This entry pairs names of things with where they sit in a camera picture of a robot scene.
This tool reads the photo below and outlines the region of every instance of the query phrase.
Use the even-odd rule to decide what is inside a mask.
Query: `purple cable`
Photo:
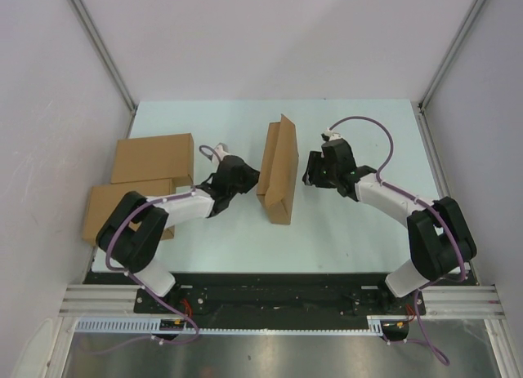
[[[123,348],[123,347],[126,347],[128,346],[129,344],[132,344],[132,343],[135,343],[137,341],[143,341],[143,340],[153,340],[152,339],[152,335],[151,336],[139,336],[139,337],[133,337],[132,339],[129,339],[127,341],[124,341],[123,343],[120,343],[118,345],[115,345],[113,347],[110,347],[108,349],[103,349],[101,351],[90,351],[88,349],[84,349],[82,347],[82,345],[78,342],[79,344],[79,348],[85,353],[85,354],[89,354],[89,355],[93,355],[93,356],[101,356],[101,355],[106,355],[106,354],[110,354],[111,352],[117,350],[117,349],[120,349],[120,348]]]
[[[329,130],[334,129],[335,127],[337,127],[342,122],[349,121],[349,120],[352,120],[352,119],[359,119],[359,120],[363,120],[363,121],[372,122],[373,124],[378,125],[379,127],[381,127],[382,130],[385,132],[385,134],[387,135],[387,138],[389,139],[390,149],[389,149],[389,154],[387,156],[387,159],[385,159],[385,162],[383,162],[383,164],[378,168],[378,171],[376,172],[376,180],[378,180],[378,182],[381,185],[386,186],[390,190],[393,190],[393,191],[401,194],[402,196],[405,196],[406,198],[408,198],[409,200],[413,201],[414,203],[418,202],[422,207],[426,208],[438,220],[438,222],[440,223],[441,227],[445,231],[445,235],[449,239],[450,244],[452,245],[452,248],[454,249],[454,253],[456,254],[456,258],[458,259],[458,266],[459,266],[459,270],[460,270],[458,281],[462,282],[463,280],[465,280],[465,277],[467,276],[467,274],[466,274],[466,270],[465,270],[465,262],[463,261],[463,257],[461,255],[461,251],[459,250],[458,244],[456,243],[456,239],[452,235],[452,232],[450,231],[449,226],[441,218],[440,214],[434,208],[432,208],[432,206],[429,205],[427,202],[424,202],[423,200],[420,200],[419,198],[417,198],[413,194],[411,194],[411,193],[409,193],[409,192],[407,192],[407,191],[405,191],[405,190],[403,190],[401,188],[398,188],[397,186],[391,185],[388,182],[386,182],[385,180],[383,180],[383,178],[382,178],[382,171],[385,168],[385,166],[391,161],[392,154],[394,153],[394,141],[392,140],[392,135],[388,131],[388,129],[382,123],[380,123],[379,121],[376,121],[375,119],[372,119],[372,118],[369,118],[369,117],[353,116],[353,117],[346,117],[346,118],[340,119],[338,122],[336,122],[334,125],[332,125],[329,128]]]
[[[390,190],[393,190],[393,191],[401,194],[402,196],[404,196],[404,197],[408,198],[409,200],[413,201],[414,203],[419,203],[422,207],[426,208],[437,219],[437,221],[440,223],[441,227],[443,228],[443,230],[445,232],[445,235],[449,239],[450,244],[452,245],[452,248],[454,249],[454,253],[456,254],[456,258],[458,260],[458,265],[459,265],[458,282],[462,282],[463,280],[465,280],[465,277],[467,276],[467,274],[466,274],[466,271],[465,271],[465,262],[463,261],[463,256],[461,254],[461,251],[459,250],[458,244],[456,243],[456,239],[454,238],[454,236],[452,235],[452,232],[450,231],[449,226],[441,218],[440,214],[434,208],[432,208],[432,206],[429,205],[427,202],[424,202],[423,200],[420,200],[419,198],[417,198],[413,194],[411,194],[411,193],[409,193],[409,192],[407,192],[407,191],[405,191],[405,190],[403,190],[401,188],[398,188],[397,186],[391,185],[388,182],[386,182],[385,180],[383,180],[383,178],[381,176],[382,171],[385,168],[385,166],[391,161],[392,154],[394,153],[394,141],[393,141],[392,135],[388,131],[388,129],[382,123],[380,123],[379,121],[376,121],[375,119],[372,119],[372,118],[369,118],[369,117],[352,116],[352,117],[345,117],[345,118],[340,119],[338,122],[336,122],[334,125],[332,125],[329,128],[329,130],[331,131],[332,129],[337,127],[342,122],[350,121],[352,119],[359,119],[359,120],[371,122],[371,123],[381,127],[382,130],[385,132],[385,134],[387,135],[387,138],[389,139],[390,149],[389,149],[389,154],[387,156],[387,159],[385,159],[385,162],[383,162],[383,164],[378,168],[378,170],[376,172],[376,180],[381,185],[389,188]],[[414,294],[413,294],[414,300],[418,299],[419,292],[420,292],[421,289],[424,289],[424,288],[427,288],[429,286],[432,286],[432,285],[436,284],[438,281],[439,280],[436,280],[434,282],[428,282],[427,284],[425,284],[421,288],[419,288],[416,291],[414,291]],[[416,318],[418,319],[419,328],[420,328],[420,330],[421,330],[421,332],[423,334],[423,337],[425,338],[425,341],[423,341],[423,340],[407,340],[406,342],[407,343],[411,343],[411,344],[425,345],[425,346],[429,347],[431,349],[431,351],[434,353],[434,355],[437,357],[437,359],[444,366],[449,366],[450,365],[449,358],[447,358],[447,356],[440,349],[435,347],[434,344],[432,343],[432,341],[430,340],[430,338],[428,337],[427,329],[425,328],[425,325],[422,322],[421,314],[419,313],[418,304],[416,304],[416,303],[414,303],[414,311],[416,313]],[[385,335],[383,335],[383,339],[388,341],[388,339],[387,339],[387,337]],[[397,341],[397,342],[394,342],[394,343],[404,343],[404,341]]]
[[[190,192],[187,192],[187,193],[173,194],[173,195],[167,196],[165,198],[156,198],[154,200],[144,202],[137,209],[135,209],[133,212],[131,212],[131,214],[128,217],[126,217],[125,220],[123,221],[123,223],[116,229],[116,232],[114,233],[113,237],[110,240],[109,246],[107,247],[107,251],[105,252],[105,266],[107,266],[107,268],[109,270],[112,270],[114,272],[126,272],[130,279],[132,279],[136,284],[138,284],[140,287],[142,287],[149,295],[151,295],[151,297],[153,297],[164,308],[173,312],[174,314],[181,316],[182,318],[185,319],[186,322],[190,323],[190,325],[194,328],[195,334],[194,334],[194,336],[190,337],[189,339],[180,340],[180,341],[160,339],[159,341],[161,344],[167,343],[167,344],[173,344],[173,345],[183,345],[183,344],[190,343],[191,341],[194,341],[199,337],[199,327],[196,324],[196,322],[193,321],[193,319],[191,317],[183,314],[181,311],[179,311],[179,310],[175,309],[174,307],[172,307],[171,305],[168,305],[167,303],[165,303],[159,296],[154,294],[154,292],[152,290],[150,290],[143,282],[141,282],[140,279],[138,279],[134,274],[128,272],[126,269],[116,268],[113,265],[111,265],[110,259],[113,254],[113,249],[114,249],[114,246],[116,245],[116,241],[118,241],[118,238],[120,238],[120,235],[122,234],[123,230],[129,225],[129,223],[131,223],[131,221],[136,217],[136,215],[138,215],[140,212],[145,210],[147,207],[151,207],[155,204],[162,203],[163,200],[175,201],[175,200],[180,200],[182,198],[191,197],[193,192],[194,192],[194,187],[191,189]],[[124,341],[120,345],[115,345],[114,347],[111,347],[109,349],[104,349],[103,351],[96,351],[96,352],[89,352],[89,353],[93,354],[93,355],[108,354],[116,349],[122,348],[131,343],[134,343],[135,341],[150,339],[151,336],[135,337],[133,339]]]
[[[212,155],[209,155],[208,153],[205,153],[203,150],[204,149],[208,149],[209,151],[212,152],[212,155],[216,156],[216,158],[218,159],[218,162],[221,162],[221,158],[220,158],[220,155],[218,155],[218,152],[216,152],[216,150],[213,148],[213,147],[209,147],[208,145],[200,145],[198,147],[198,151],[207,159],[209,159],[211,162],[212,162]]]

